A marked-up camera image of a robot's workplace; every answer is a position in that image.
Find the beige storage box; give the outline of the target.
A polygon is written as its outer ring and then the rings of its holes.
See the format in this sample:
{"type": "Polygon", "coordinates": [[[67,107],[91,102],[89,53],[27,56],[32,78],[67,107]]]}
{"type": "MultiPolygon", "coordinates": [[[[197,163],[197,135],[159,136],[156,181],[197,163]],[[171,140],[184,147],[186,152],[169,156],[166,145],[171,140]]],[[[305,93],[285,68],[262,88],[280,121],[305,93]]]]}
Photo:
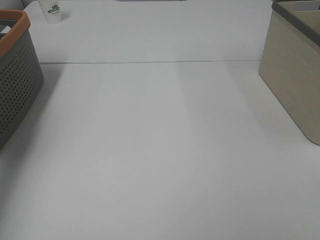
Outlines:
{"type": "Polygon", "coordinates": [[[320,143],[320,2],[275,0],[259,75],[303,135],[320,143]]]}

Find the white paper cup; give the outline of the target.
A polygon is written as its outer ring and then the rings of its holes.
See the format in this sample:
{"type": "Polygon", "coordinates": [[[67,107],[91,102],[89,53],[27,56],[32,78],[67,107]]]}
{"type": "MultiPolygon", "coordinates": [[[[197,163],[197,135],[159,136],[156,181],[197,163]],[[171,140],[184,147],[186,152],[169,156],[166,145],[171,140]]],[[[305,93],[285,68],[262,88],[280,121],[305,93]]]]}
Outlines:
{"type": "Polygon", "coordinates": [[[38,0],[38,3],[49,24],[58,24],[62,21],[59,0],[38,0]]]}

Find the grey basket with orange rim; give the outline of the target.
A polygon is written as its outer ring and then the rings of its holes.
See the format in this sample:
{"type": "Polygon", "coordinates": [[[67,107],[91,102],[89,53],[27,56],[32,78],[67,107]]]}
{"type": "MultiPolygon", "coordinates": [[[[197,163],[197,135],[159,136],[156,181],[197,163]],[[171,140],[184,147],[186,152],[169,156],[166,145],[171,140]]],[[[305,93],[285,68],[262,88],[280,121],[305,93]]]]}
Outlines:
{"type": "Polygon", "coordinates": [[[4,147],[33,105],[44,76],[27,13],[1,9],[0,23],[10,28],[0,35],[0,146],[4,147]]]}

